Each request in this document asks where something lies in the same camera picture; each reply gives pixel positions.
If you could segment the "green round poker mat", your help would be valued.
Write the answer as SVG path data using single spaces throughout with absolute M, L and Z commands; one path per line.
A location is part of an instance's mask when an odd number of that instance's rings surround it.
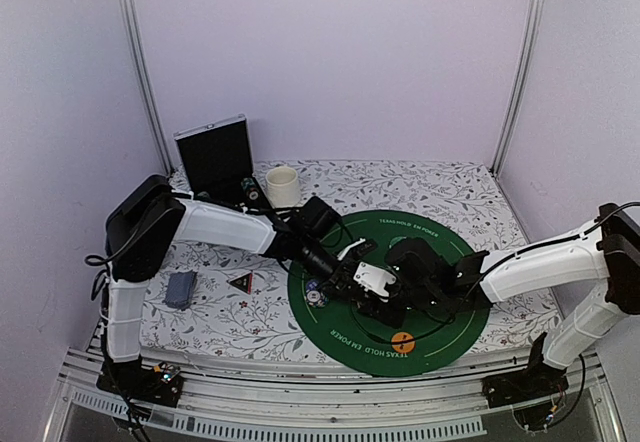
M 490 303 L 470 294 L 475 269 L 457 269 L 473 253 L 449 228 L 392 210 L 349 214 L 322 239 L 353 279 L 318 278 L 291 264 L 288 299 L 299 327 L 325 355 L 373 376 L 408 377 L 464 355 L 483 332 Z

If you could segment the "poker chip row right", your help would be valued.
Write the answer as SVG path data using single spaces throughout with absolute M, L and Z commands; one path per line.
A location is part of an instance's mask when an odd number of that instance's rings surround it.
M 256 202 L 261 199 L 261 189 L 253 177 L 243 178 L 241 180 L 241 187 L 248 201 Z

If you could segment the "left aluminium frame post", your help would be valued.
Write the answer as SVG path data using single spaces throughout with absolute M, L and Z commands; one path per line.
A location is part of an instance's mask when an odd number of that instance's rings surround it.
M 171 174 L 174 170 L 174 164 L 172 163 L 168 143 L 162 128 L 151 78 L 145 60 L 135 0 L 119 0 L 119 5 L 152 142 L 163 171 L 166 174 Z

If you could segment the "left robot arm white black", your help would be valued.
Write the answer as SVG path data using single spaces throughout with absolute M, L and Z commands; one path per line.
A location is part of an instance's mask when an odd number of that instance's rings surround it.
M 171 188 L 148 177 L 107 218 L 106 247 L 84 262 L 105 279 L 106 354 L 114 363 L 111 381 L 128 396 L 148 388 L 140 357 L 144 292 L 170 249 L 193 242 L 229 247 L 300 264 L 323 287 L 345 293 L 362 288 L 355 280 L 358 256 L 348 248 L 332 255 L 321 244 L 338 213 L 318 197 L 302 206 L 276 207 L 264 194 L 238 204 Z

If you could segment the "small poker chip stack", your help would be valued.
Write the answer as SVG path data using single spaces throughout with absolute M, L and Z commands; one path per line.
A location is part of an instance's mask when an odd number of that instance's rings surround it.
M 325 307 L 329 299 L 327 295 L 320 289 L 320 282 L 311 279 L 305 284 L 305 301 L 312 308 Z

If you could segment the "aluminium frame post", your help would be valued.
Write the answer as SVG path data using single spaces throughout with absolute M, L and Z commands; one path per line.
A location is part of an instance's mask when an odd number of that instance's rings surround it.
M 515 78 L 490 168 L 491 173 L 496 179 L 500 177 L 505 167 L 509 148 L 516 131 L 518 116 L 524 99 L 528 75 L 541 26 L 544 4 L 545 0 L 529 0 L 528 2 L 524 34 L 516 66 Z
M 151 78 L 145 60 L 135 0 L 119 0 L 119 5 L 152 142 L 163 171 L 166 174 L 171 174 L 174 170 L 174 164 L 172 163 L 168 143 L 162 128 Z

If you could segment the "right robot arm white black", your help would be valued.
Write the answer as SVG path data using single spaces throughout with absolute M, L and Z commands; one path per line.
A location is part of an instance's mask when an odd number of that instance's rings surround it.
M 472 300 L 491 304 L 579 281 L 595 286 L 543 338 L 541 359 L 523 369 L 517 389 L 537 398 L 582 351 L 639 312 L 639 225 L 627 214 L 637 202 L 600 206 L 598 216 L 560 236 L 512 252 L 475 252 L 449 264 L 421 239 L 405 239 L 385 268 L 361 262 L 353 281 L 382 302 L 436 302 L 450 313 Z

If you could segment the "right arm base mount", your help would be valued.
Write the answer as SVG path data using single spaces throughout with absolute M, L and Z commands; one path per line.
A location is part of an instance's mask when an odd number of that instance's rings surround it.
M 543 362 L 482 379 L 482 394 L 490 408 L 503 407 L 559 393 L 568 388 L 565 369 Z

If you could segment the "orange big blind button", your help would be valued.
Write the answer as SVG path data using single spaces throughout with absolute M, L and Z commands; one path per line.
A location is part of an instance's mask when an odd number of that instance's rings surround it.
M 390 344 L 399 354 L 409 354 L 416 347 L 415 337 L 408 332 L 397 332 L 391 337 Z

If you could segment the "aluminium poker chip case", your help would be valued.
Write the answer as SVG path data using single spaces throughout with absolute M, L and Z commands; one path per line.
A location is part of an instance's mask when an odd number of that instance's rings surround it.
M 271 207 L 254 176 L 247 118 L 243 114 L 174 134 L 190 189 L 198 197 L 234 206 Z M 262 197 L 248 201 L 241 180 L 253 177 Z

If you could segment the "right aluminium frame post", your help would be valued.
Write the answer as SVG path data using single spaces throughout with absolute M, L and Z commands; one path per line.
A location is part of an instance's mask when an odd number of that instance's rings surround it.
M 500 177 L 505 167 L 509 148 L 516 131 L 518 116 L 524 99 L 528 75 L 541 26 L 544 4 L 545 0 L 529 0 L 528 2 L 524 34 L 516 66 L 515 78 L 490 168 L 491 173 L 496 179 Z

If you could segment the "white ceramic cup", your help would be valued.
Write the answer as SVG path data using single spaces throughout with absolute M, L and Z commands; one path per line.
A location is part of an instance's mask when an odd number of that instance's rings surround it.
M 274 208 L 297 205 L 301 200 L 298 173 L 288 166 L 278 166 L 269 170 L 265 176 L 267 197 Z

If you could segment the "blue playing card deck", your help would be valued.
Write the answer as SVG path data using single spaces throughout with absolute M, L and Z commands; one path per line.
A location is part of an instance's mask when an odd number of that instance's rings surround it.
M 193 271 L 172 273 L 166 287 L 163 303 L 172 309 L 190 307 L 196 287 L 197 273 Z

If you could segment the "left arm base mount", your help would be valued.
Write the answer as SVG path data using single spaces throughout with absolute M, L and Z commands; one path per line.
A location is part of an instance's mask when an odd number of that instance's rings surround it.
M 176 408 L 183 384 L 184 378 L 173 366 L 161 363 L 154 368 L 144 368 L 138 360 L 127 363 L 104 362 L 96 387 L 124 396 L 127 400 Z

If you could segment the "black triangular button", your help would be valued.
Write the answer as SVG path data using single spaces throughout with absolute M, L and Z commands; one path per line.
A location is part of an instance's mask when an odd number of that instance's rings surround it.
M 234 287 L 245 294 L 250 294 L 252 292 L 252 282 L 253 282 L 253 273 L 249 272 L 239 277 L 235 277 L 228 281 L 228 284 L 231 287 Z

